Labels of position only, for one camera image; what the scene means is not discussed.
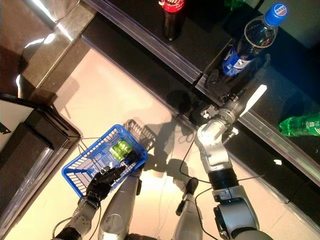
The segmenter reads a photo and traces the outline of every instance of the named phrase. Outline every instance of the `blue shopping basket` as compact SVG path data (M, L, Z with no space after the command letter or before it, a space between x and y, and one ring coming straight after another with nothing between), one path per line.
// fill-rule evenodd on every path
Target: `blue shopping basket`
M121 125L110 128L102 137L87 150L77 156L62 169L62 175L79 197L86 194L87 187L93 177L105 167L119 167L120 163L112 156L109 149L120 140L127 141L138 155L136 162L128 166L121 177L111 185L114 190L130 173L134 172L147 161L146 150Z

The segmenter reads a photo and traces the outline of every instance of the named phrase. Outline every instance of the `pepsi bottle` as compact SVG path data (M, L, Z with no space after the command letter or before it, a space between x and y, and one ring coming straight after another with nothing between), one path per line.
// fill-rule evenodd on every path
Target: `pepsi bottle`
M258 56L270 47L277 36L278 25L288 15L288 7L275 3L264 16L250 21L244 28L244 34L230 49L222 62L222 70L226 76L235 76Z

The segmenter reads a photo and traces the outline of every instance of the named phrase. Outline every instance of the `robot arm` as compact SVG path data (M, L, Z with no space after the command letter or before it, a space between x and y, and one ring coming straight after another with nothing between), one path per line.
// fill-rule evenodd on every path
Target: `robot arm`
M100 202L107 197L111 185L120 178L125 168L112 168L104 174L98 172L87 187L86 196L80 198L71 220L53 240L83 239L91 229L91 222L100 207Z
M228 153L222 143L222 134L265 92L261 85L256 91L247 89L240 98L228 101L207 124L198 129L195 139L201 161L213 188L218 206L214 208L215 222L223 239L271 240L259 231L256 213L245 189L239 185Z

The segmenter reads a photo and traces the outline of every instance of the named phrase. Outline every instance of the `white floor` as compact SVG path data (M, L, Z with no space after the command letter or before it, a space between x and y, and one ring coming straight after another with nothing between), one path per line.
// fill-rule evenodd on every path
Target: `white floor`
M136 197L130 232L170 240L179 219L175 211L183 194L179 180L185 180L178 173L179 165L190 147L192 130L175 119L166 107L130 76L93 50L89 51L57 95L56 108L81 131L84 138L99 137L114 124L123 124L129 119L136 120L141 126L148 126L157 135L155 148L150 151L146 166L149 170L142 173L141 194ZM78 154L75 150L65 163ZM207 180L195 145L185 161L189 175ZM233 165L239 179L251 177L239 164L234 162ZM318 233L304 224L257 179L241 183L256 211L262 231L275 240L320 239ZM199 183L196 194L209 187L206 183ZM102 210L111 197L112 194L103 202ZM53 227L73 214L77 202L76 193L59 171L5 240L51 239ZM213 214L216 203L210 191L199 197L198 205L202 211L204 228L219 237ZM89 239L96 227L98 215L85 240ZM203 239L211 238L204 234Z

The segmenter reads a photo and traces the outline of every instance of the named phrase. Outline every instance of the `green can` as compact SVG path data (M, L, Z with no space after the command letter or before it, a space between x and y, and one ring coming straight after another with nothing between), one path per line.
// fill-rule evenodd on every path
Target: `green can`
M110 148L109 151L118 162L121 162L123 159L125 159L124 154L119 149L118 145L114 145L113 147Z
M124 156L133 150L132 146L125 140L118 141L117 146L122 151Z

